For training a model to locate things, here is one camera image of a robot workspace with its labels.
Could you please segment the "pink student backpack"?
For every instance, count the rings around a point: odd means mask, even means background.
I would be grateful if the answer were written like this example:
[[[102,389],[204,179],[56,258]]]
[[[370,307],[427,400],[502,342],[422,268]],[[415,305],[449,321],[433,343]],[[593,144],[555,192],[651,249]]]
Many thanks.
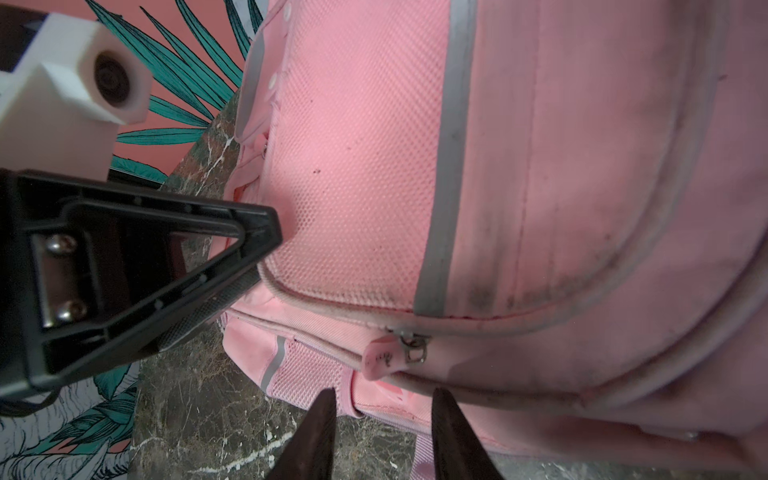
[[[267,394],[489,450],[767,469],[763,1],[273,1],[225,195]]]

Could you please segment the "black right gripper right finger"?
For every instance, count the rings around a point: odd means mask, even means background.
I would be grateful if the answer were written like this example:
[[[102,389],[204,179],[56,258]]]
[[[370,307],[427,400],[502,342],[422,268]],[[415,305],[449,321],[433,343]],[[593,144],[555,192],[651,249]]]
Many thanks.
[[[433,392],[431,436],[437,479],[503,479],[454,396],[444,388]]]

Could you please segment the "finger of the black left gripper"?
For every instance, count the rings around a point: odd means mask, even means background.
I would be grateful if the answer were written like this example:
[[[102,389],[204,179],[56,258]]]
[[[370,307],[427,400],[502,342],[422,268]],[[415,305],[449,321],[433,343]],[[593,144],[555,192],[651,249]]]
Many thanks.
[[[69,384],[165,351],[259,279],[261,207],[41,172],[11,177],[11,380]]]

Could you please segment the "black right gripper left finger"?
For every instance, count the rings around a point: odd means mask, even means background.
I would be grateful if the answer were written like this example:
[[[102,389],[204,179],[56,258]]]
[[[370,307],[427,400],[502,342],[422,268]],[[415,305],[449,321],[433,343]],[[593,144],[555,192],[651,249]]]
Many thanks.
[[[266,479],[330,479],[336,425],[336,393],[333,388],[326,388],[316,396]]]

